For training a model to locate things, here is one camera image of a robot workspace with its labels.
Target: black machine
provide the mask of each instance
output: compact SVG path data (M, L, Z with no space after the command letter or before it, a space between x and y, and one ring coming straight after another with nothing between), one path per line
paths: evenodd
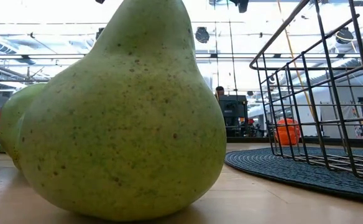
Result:
M226 124L227 137L243 137L248 130L246 96L221 95L219 105Z

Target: ceiling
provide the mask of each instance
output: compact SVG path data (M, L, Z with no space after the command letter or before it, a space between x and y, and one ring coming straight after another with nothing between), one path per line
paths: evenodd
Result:
M211 86L223 85L234 88L233 75L239 89L259 88L257 72L249 69L249 58L208 59L208 54L250 54L250 58L264 46L272 34L298 4L298 1L281 0L282 13L276 1L251 0L246 13L240 14L233 3L223 1L215 6L208 0L183 0L191 17L194 30L206 27L210 35L206 44L196 41L198 65ZM351 18L347 1L329 1L321 6L321 15L326 32L329 32ZM0 51L0 68L3 78L34 76L48 80L67 66L87 54L96 40L99 28L105 27L122 0L107 0L98 4L94 0L0 0L0 44L8 53L17 55L47 55L35 57L30 63L20 60L3 59ZM363 7L356 7L361 14L359 24L363 35ZM313 5L306 7L288 28L288 34L295 53L320 40L318 21ZM328 41L332 51L350 52L352 45L337 44L335 38ZM314 48L311 53L321 53L323 48ZM281 35L267 53L286 53L290 50L285 35ZM61 54L79 54L63 56ZM280 67L285 60L270 60L268 66ZM312 61L309 66L319 62ZM17 88L18 83L2 83L1 88Z

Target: yellow cable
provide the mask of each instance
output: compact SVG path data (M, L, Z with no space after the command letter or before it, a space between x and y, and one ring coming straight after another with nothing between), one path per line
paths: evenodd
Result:
M284 20L283 20L283 17L282 17L282 9L281 9L281 4L280 4L280 0L277 0L277 4L278 4L278 9L280 10L280 15L281 15L281 20L282 22L284 23ZM288 32L287 32L287 28L284 29L285 31L285 35L287 37L287 41L288 41L288 46L289 46L289 51L291 52L291 56L292 58L295 58L294 54L293 54L293 50L292 50L292 45L291 45L291 41L289 39L289 35L288 35ZM295 68L297 68L298 66L296 65L296 61L293 62L293 65L295 66ZM302 88L304 88L304 84L303 84L303 81L301 80L301 76L300 76L300 72L297 70L296 71L296 74L298 75L298 78L299 78L299 82L300 82L300 85ZM310 99L308 98L308 95L307 95L307 92L304 91L305 93L305 96L306 96L306 101L307 101L307 104L309 105L309 109L310 109L310 112L311 112L311 115L312 117L314 118L313 116L313 109L311 107L311 103L310 103Z

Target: floor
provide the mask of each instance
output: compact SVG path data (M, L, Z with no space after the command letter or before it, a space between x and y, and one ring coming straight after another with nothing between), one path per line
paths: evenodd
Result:
M229 151L268 144L229 144ZM0 154L0 224L107 224L61 210L40 198L10 158ZM271 182L223 167L213 188L190 208L147 223L363 223L363 203Z

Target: green pear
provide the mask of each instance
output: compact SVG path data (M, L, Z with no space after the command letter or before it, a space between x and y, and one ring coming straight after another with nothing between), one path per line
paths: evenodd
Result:
M21 118L44 86L44 83L38 83L17 91L5 102L1 109L0 144L19 170L21 170L18 162L19 152L15 149L15 146L22 124Z
M25 112L17 149L50 203L113 221L177 212L215 183L223 116L182 0L124 0L83 59Z

